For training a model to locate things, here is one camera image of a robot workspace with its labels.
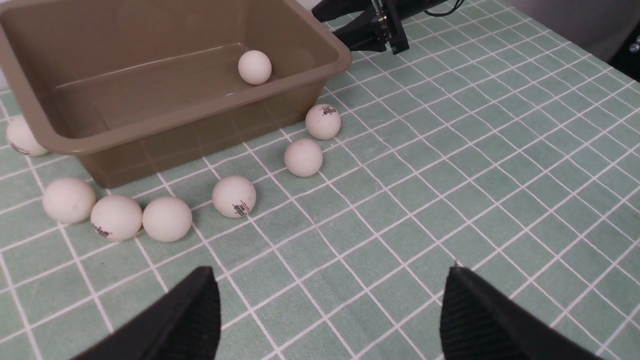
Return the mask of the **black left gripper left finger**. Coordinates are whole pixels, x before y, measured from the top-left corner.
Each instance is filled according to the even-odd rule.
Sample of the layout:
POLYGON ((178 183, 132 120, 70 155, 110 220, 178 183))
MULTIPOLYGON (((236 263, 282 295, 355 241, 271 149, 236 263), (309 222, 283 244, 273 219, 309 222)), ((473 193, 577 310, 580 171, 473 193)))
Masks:
POLYGON ((173 289, 75 360, 213 360, 222 333, 220 290, 211 266, 173 289))

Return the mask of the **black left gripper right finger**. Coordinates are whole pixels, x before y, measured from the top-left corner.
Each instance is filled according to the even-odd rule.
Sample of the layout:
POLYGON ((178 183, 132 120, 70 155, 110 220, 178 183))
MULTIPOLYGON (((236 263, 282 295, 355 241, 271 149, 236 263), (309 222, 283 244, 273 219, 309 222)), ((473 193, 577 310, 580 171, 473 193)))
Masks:
POLYGON ((439 338, 446 360, 597 359, 462 266, 446 277, 439 338))

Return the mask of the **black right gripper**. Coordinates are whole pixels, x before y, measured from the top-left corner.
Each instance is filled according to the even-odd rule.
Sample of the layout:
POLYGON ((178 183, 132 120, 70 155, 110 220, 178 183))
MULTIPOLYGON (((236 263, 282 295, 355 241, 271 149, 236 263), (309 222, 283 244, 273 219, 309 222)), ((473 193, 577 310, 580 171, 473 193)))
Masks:
POLYGON ((350 51, 382 53, 390 48, 395 55, 409 49, 402 22, 442 3, 443 0, 321 0, 311 13, 325 23, 361 12, 334 30, 333 35, 350 51))

